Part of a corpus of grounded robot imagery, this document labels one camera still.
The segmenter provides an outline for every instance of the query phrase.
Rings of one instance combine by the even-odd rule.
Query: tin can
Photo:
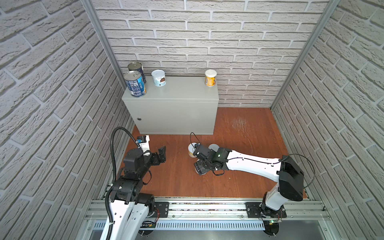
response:
[[[141,73],[142,78],[143,78],[143,82],[144,83],[147,82],[147,80],[145,79],[145,75],[144,75],[143,65],[141,63],[133,62],[133,63],[128,64],[128,70],[129,71],[139,71]]]
[[[216,75],[217,72],[213,69],[208,69],[205,71],[205,84],[208,87],[212,87],[216,84]]]
[[[127,84],[132,96],[142,97],[147,92],[139,71],[129,71],[124,74],[125,84]]]
[[[153,83],[155,86],[164,86],[167,83],[166,73],[163,70],[155,70],[151,75],[153,77]]]

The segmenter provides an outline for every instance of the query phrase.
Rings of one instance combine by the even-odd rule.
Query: cabinet door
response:
[[[217,104],[213,102],[124,102],[140,134],[212,135]]]

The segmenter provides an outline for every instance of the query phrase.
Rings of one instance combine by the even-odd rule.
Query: gray metal cabinet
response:
[[[212,135],[218,105],[217,85],[208,87],[204,77],[169,77],[155,86],[147,77],[147,93],[140,98],[125,90],[122,100],[140,134]]]

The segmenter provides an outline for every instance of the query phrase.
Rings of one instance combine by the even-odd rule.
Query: yellow can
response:
[[[208,69],[205,71],[205,84],[208,87],[212,87],[216,84],[216,75],[217,72],[213,69]]]

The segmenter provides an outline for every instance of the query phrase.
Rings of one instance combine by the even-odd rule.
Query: brick wallpaper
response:
[[[0,9],[0,239],[75,239],[129,118],[123,89],[81,1]]]
[[[123,71],[218,72],[219,107],[269,107],[327,1],[93,0]]]
[[[273,110],[343,239],[384,238],[383,8],[341,0]]]

